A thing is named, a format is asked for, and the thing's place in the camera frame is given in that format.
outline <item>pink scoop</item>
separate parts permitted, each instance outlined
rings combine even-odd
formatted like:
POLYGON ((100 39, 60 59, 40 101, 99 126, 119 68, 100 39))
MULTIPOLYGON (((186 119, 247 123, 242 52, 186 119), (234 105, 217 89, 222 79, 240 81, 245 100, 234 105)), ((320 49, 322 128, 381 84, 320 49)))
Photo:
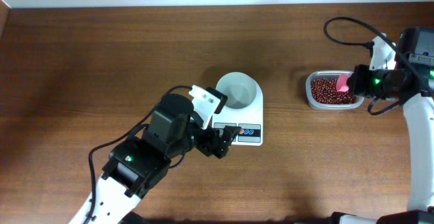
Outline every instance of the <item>pink scoop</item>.
POLYGON ((338 82, 336 83, 336 90, 338 92, 348 92, 348 90, 350 90, 350 88, 347 86, 347 79, 350 76, 347 74, 342 74, 339 76, 338 78, 338 82))

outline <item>metal container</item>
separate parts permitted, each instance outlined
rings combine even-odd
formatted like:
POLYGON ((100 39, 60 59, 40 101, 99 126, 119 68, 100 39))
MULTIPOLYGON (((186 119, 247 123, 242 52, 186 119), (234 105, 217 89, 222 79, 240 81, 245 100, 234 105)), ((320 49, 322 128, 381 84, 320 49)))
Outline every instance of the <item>metal container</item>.
POLYGON ((349 105, 327 105, 320 102, 317 102, 312 97, 311 91, 311 81, 315 81, 316 79, 338 79, 340 75, 347 74, 352 75, 351 71, 317 71, 309 75, 306 80, 306 94, 307 99, 309 100, 309 105, 312 109, 321 109, 321 110, 341 110, 341 109, 355 109, 360 106, 364 100, 364 97, 356 96, 357 102, 349 105))

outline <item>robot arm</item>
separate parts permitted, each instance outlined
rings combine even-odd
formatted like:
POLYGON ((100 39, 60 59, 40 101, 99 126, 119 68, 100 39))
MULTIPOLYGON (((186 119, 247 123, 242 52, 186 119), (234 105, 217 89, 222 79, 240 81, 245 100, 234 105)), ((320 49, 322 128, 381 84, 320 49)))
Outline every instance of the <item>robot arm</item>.
POLYGON ((408 211, 391 214, 379 220, 349 214, 334 213, 336 224, 434 223, 434 30, 411 28, 403 30, 396 58, 391 67, 391 42, 386 46, 380 38, 374 40, 371 65, 357 65, 347 79, 349 92, 374 98, 368 107, 372 115, 403 106, 410 135, 411 191, 408 211), (372 113, 378 99, 395 99, 392 105, 372 113))
POLYGON ((195 147, 206 156, 222 158, 227 154, 241 128, 218 130, 208 126, 227 97, 213 88, 198 86, 193 86, 189 94, 193 101, 179 94, 164 96, 149 126, 143 126, 141 138, 131 134, 111 151, 96 183, 92 217, 87 218, 91 193, 70 224, 119 223, 173 167, 171 159, 178 155, 183 158, 195 147))
POLYGON ((408 210, 434 206, 434 102, 431 97, 413 96, 403 105, 410 134, 412 185, 408 210))

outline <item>wood grain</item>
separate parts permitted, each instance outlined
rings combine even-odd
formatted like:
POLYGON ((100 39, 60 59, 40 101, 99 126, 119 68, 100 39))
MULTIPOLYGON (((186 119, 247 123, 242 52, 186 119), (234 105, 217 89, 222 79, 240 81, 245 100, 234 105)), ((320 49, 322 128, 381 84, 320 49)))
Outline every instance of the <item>wood grain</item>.
MULTIPOLYGON (((192 151, 138 214, 281 221, 405 210, 402 109, 371 117, 368 102, 352 111, 307 104, 310 73, 369 64, 367 50, 323 36, 338 15, 392 40, 406 27, 434 27, 434 3, 11 10, 0 46, 0 222, 68 222, 90 192, 92 147, 130 129, 172 86, 215 86, 231 71, 262 88, 264 144, 234 146, 222 160, 192 151)), ((331 27, 343 39, 374 37, 331 27)), ((110 150, 94 155, 97 174, 110 150)))
POLYGON ((9 15, 9 7, 3 0, 0 0, 0 40, 3 29, 5 28, 7 16, 9 15))

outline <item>red beans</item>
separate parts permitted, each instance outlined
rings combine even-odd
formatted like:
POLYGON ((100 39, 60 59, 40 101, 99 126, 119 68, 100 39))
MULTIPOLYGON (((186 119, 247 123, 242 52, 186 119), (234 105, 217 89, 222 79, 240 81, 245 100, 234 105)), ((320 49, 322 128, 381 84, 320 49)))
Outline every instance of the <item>red beans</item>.
POLYGON ((337 79, 316 79, 311 81, 312 97, 315 101, 328 105, 349 105, 357 98, 348 92, 336 91, 337 79))

